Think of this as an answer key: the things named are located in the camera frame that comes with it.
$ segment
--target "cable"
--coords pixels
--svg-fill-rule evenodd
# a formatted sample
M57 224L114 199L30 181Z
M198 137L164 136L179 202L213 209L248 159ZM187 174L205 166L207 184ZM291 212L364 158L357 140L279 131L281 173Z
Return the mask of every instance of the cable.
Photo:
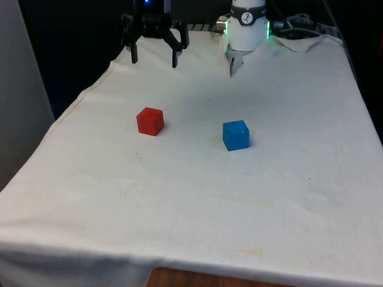
M341 36L341 39L342 39L342 41L343 41L343 48L344 48L345 53L346 53L346 56L347 56L347 58L348 58L349 65L350 65L350 67L351 67L352 73L354 74L354 78L355 78L355 80L358 82L358 78L357 78L357 74L356 74L356 72L355 72L354 64L353 64L353 62L352 62L351 55L350 55L350 53L349 53L349 49L348 49L348 47L347 47L347 44L346 44L345 38L344 38L344 36L343 36L343 33L342 33L342 31L339 29L338 23L336 22L336 20L335 20L335 18L334 18L334 15L333 15L333 13L331 12L331 9L330 9L330 7L329 7L327 1L326 1L326 0L322 0L322 3L323 3L323 5L324 5L324 8L325 8L326 11L327 11L327 14L328 14L329 17L330 17L330 20L333 22L334 26L335 26L336 29L338 30L339 36Z
M314 34L316 36L322 36L323 35L322 33L319 33L317 31L313 31L313 30L309 30L309 29L304 29L304 28L292 28L292 29L281 30L282 33L294 32L294 31L297 31L297 32L307 32L307 33Z
M282 18L283 21L285 21L285 22L288 24L288 26L290 27L290 29L294 28L293 25L291 25L290 21L287 20L287 18L282 14L281 10L279 10L279 8L275 5L274 0L270 0L270 2L271 2L271 5L273 6L275 12L278 14L278 16L279 16L280 18Z

